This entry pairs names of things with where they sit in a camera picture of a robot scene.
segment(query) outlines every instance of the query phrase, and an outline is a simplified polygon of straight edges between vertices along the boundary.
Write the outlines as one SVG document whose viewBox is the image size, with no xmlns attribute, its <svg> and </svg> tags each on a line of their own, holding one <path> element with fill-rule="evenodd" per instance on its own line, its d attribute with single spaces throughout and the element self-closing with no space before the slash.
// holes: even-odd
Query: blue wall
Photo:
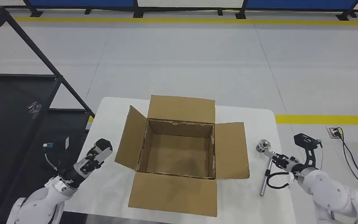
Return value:
<svg viewBox="0 0 358 224">
<path fill-rule="evenodd" d="M 30 0 L 34 6 L 132 7 L 133 0 Z M 347 9 L 354 0 L 248 0 L 248 8 Z"/>
<path fill-rule="evenodd" d="M 133 0 L 30 0 L 33 6 L 132 7 Z"/>
<path fill-rule="evenodd" d="M 248 0 L 248 8 L 347 9 L 354 0 Z"/>
</svg>

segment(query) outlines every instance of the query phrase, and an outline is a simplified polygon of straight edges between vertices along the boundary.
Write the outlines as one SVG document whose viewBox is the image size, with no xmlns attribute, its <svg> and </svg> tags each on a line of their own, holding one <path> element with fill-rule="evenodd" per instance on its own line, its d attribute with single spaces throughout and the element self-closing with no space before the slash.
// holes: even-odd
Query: floor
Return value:
<svg viewBox="0 0 358 224">
<path fill-rule="evenodd" d="M 13 16 L 28 16 L 11 10 Z M 43 17 L 83 17 L 82 11 L 48 10 Z M 88 17 L 131 17 L 92 12 Z M 215 12 L 148 13 L 145 17 L 217 18 Z M 233 12 L 224 12 L 233 18 Z M 334 20 L 324 13 L 247 13 L 248 18 Z M 20 25 L 94 111 L 105 96 L 150 99 L 151 94 L 203 97 L 217 105 L 265 108 L 275 114 L 356 115 L 358 26 L 278 24 L 66 23 Z M 2 73 L 50 73 L 9 27 L 0 28 Z M 52 104 L 81 108 L 65 88 Z M 305 133 L 324 145 L 323 170 L 358 188 L 339 140 L 326 126 L 279 124 L 284 153 L 304 161 L 293 135 Z M 358 127 L 342 125 L 357 158 Z M 316 152 L 321 161 L 321 151 Z M 313 203 L 291 184 L 297 223 L 315 223 Z M 349 219 L 336 216 L 339 220 Z M 88 223 L 100 217 L 89 216 Z M 142 223 L 106 218 L 112 223 Z"/>
</svg>

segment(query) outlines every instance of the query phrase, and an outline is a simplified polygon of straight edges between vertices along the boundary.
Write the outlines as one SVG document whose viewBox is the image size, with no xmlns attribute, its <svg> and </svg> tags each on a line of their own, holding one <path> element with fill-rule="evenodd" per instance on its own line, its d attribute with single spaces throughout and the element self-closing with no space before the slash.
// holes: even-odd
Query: cardboard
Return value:
<svg viewBox="0 0 358 224">
<path fill-rule="evenodd" d="M 250 177 L 244 123 L 216 124 L 215 148 L 216 178 Z"/>
<path fill-rule="evenodd" d="M 133 170 L 137 167 L 146 125 L 145 116 L 130 106 L 115 162 Z"/>
<path fill-rule="evenodd" d="M 215 124 L 215 101 L 152 95 L 148 118 Z"/>
<path fill-rule="evenodd" d="M 216 216 L 215 180 L 138 172 L 129 207 Z"/>
<path fill-rule="evenodd" d="M 215 124 L 213 100 L 152 96 L 148 118 L 131 106 L 115 161 L 136 171 L 134 208 L 216 216 L 216 179 L 249 178 L 244 124 Z"/>
</svg>

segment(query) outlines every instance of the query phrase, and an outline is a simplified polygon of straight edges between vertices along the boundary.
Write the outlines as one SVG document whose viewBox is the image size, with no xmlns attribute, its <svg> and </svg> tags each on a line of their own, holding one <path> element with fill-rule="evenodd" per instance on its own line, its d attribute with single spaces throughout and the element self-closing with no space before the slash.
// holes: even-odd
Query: yellow floor line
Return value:
<svg viewBox="0 0 358 224">
<path fill-rule="evenodd" d="M 287 115 L 277 114 L 277 124 L 348 124 L 357 125 L 358 116 L 345 115 Z"/>
<path fill-rule="evenodd" d="M 237 20 L 234 18 L 46 18 L 15 17 L 18 22 L 141 22 L 141 23 L 209 23 L 209 24 L 291 24 L 323 26 L 358 26 L 358 21 L 314 20 Z"/>
</svg>

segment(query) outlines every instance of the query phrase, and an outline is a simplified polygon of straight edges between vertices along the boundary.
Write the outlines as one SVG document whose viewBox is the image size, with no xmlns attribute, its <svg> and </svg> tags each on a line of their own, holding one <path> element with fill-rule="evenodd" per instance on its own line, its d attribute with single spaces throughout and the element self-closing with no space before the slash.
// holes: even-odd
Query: box flap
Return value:
<svg viewBox="0 0 358 224">
<path fill-rule="evenodd" d="M 146 124 L 146 117 L 130 106 L 115 162 L 136 169 Z"/>
<path fill-rule="evenodd" d="M 214 124 L 215 100 L 152 95 L 148 118 Z"/>
<path fill-rule="evenodd" d="M 137 172 L 128 206 L 216 217 L 216 181 Z"/>
<path fill-rule="evenodd" d="M 244 123 L 215 125 L 216 178 L 250 177 Z"/>
</svg>

